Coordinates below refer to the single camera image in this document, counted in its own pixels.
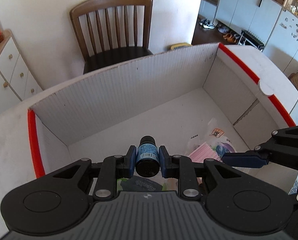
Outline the white side cabinet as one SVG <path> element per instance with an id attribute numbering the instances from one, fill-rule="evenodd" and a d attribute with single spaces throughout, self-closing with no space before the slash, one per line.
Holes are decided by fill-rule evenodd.
<path id="1" fill-rule="evenodd" d="M 0 43 L 0 114 L 42 92 L 22 57 L 12 32 Z"/>

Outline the brown wooden chair far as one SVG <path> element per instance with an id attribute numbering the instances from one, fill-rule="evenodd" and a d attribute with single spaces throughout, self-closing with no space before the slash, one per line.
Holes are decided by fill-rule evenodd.
<path id="1" fill-rule="evenodd" d="M 89 73 L 152 55 L 153 0 L 87 0 L 69 15 Z"/>

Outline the red cardboard box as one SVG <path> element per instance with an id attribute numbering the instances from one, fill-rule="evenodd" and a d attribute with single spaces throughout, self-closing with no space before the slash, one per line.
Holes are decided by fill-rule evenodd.
<path id="1" fill-rule="evenodd" d="M 205 44 L 116 64 L 39 94 L 28 109 L 35 175 L 125 154 L 145 135 L 185 155 L 209 121 L 236 152 L 298 125 L 298 91 L 263 53 Z"/>

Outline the small dark blue-label bottle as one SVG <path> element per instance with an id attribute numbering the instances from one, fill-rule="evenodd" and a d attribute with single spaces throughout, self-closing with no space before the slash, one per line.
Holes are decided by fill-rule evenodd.
<path id="1" fill-rule="evenodd" d="M 139 176 L 151 178 L 160 171 L 156 141 L 150 135 L 141 138 L 137 148 L 135 170 Z"/>

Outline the sneakers on floor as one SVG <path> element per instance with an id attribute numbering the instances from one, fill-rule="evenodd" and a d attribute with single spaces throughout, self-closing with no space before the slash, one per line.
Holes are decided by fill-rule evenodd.
<path id="1" fill-rule="evenodd" d="M 215 25 L 207 18 L 199 21 L 199 25 L 204 29 L 214 29 Z"/>

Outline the white blue wall cabinet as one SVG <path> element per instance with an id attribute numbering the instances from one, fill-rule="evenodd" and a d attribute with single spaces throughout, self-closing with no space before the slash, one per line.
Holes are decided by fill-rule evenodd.
<path id="1" fill-rule="evenodd" d="M 228 43 L 253 46 L 286 76 L 298 73 L 298 16 L 274 0 L 202 0 L 199 13 Z"/>

